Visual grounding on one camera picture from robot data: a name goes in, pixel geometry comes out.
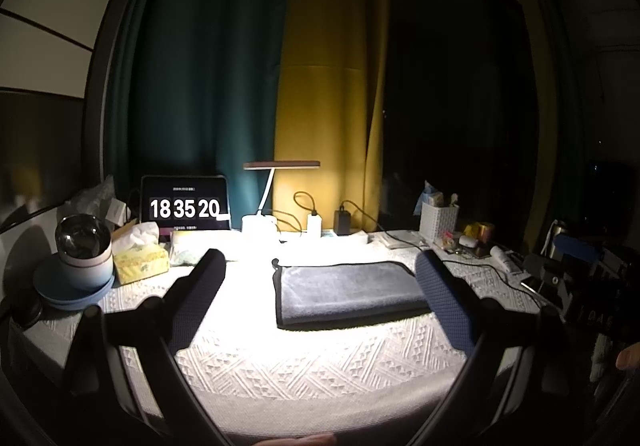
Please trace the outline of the operator hand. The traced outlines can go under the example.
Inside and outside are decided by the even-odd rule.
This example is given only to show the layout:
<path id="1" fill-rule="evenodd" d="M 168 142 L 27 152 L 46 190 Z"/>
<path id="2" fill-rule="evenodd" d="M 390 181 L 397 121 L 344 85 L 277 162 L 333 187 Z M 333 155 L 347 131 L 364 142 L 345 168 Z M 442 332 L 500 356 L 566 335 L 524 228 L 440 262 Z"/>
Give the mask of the operator hand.
<path id="1" fill-rule="evenodd" d="M 640 367 L 640 343 L 629 345 L 620 351 L 615 366 L 620 371 L 637 370 Z"/>

